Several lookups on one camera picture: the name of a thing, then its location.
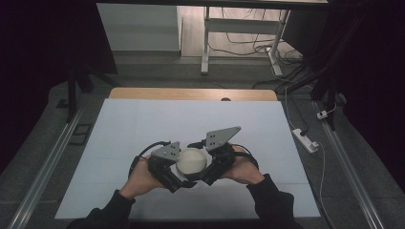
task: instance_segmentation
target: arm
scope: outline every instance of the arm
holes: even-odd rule
[[[127,182],[114,192],[103,209],[93,209],[87,218],[73,221],[67,229],[123,228],[129,223],[135,197],[155,188],[163,188],[163,185],[149,173],[148,162],[141,158]]]
[[[234,146],[234,150],[244,152]],[[247,158],[237,157],[232,168],[222,178],[230,178],[246,187],[255,201],[255,210],[268,228],[302,228],[294,219],[294,196],[280,192],[270,175],[262,175]]]

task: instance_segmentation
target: white table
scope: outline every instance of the white table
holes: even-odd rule
[[[181,147],[208,131],[241,126],[232,142],[245,145],[278,188],[295,196],[295,217],[319,217],[287,120],[277,101],[106,99],[56,219],[86,217],[103,208],[126,181],[135,155],[160,140]],[[175,194],[157,189],[137,198],[130,219],[256,219],[244,185],[199,182]]]

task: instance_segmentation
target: wall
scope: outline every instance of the wall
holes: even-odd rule
[[[97,4],[112,51],[179,51],[178,7]]]

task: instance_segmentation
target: dark background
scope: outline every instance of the dark background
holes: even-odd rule
[[[117,73],[92,1],[1,1],[0,85],[3,171],[73,67]]]
[[[348,100],[346,116],[402,190],[404,12],[401,1],[376,1],[336,69],[338,91]],[[41,116],[50,88],[81,63],[117,71],[95,3],[0,2],[1,171]]]

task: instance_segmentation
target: aluminum rail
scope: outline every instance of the aluminum rail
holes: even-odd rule
[[[32,212],[35,209],[36,204],[41,198],[42,193],[44,192],[48,184],[48,181],[50,180],[53,174],[57,162],[62,156],[62,153],[65,150],[66,145],[68,144],[69,139],[75,130],[75,126],[78,120],[83,114],[87,101],[88,95],[84,94],[82,101],[79,101],[77,113],[73,117],[72,121],[66,124],[66,126],[64,127],[62,134],[54,144],[48,157],[45,159],[44,164],[42,165],[41,169],[36,175],[35,180],[33,181],[27,194],[24,196],[24,199],[22,200],[20,206],[15,212],[14,217],[11,220],[11,223],[7,228],[17,229],[26,227],[28,221],[30,220]]]
[[[312,101],[312,104],[315,110],[317,110],[318,112],[321,111],[316,102]],[[345,173],[346,178],[348,179],[348,182],[352,187],[354,195],[357,197],[357,200],[359,201],[361,210],[363,211],[363,214],[367,222],[369,223],[370,228],[372,229],[385,228],[381,220],[381,217],[378,215],[378,212],[375,209],[373,201],[369,196],[369,193],[367,192],[366,188],[364,187],[357,172],[353,167],[352,162],[345,148],[343,147],[337,132],[333,131],[326,121],[323,121],[322,125],[330,141],[330,145],[332,146],[336,154],[336,157],[339,160],[340,166],[342,167],[343,172]]]

